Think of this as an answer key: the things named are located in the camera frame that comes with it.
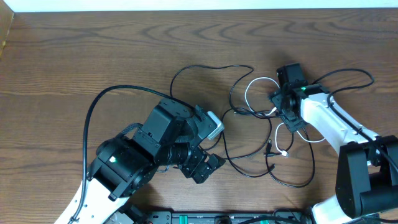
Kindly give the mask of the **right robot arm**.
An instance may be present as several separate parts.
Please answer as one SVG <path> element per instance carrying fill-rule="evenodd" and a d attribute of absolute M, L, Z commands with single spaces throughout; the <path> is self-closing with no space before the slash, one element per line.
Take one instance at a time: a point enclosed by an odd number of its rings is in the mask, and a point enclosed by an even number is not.
<path fill-rule="evenodd" d="M 338 155 L 335 195 L 312 206 L 301 223 L 389 223 L 379 215 L 397 208 L 397 137 L 365 128 L 319 80 L 309 83 L 299 64 L 278 68 L 277 77 L 270 101 L 287 129 L 312 125 Z"/>

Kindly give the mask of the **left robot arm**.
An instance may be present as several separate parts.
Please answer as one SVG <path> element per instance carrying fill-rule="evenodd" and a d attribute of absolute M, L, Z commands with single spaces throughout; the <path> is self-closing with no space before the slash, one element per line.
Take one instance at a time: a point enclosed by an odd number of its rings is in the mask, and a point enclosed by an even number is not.
<path fill-rule="evenodd" d="M 160 100 L 144 124 L 130 124 L 97 148 L 87 180 L 57 223 L 106 222 L 161 166 L 177 166 L 186 178 L 204 183 L 225 160 L 199 145 L 223 129 L 212 111 L 200 106 L 190 111 L 175 100 Z"/>

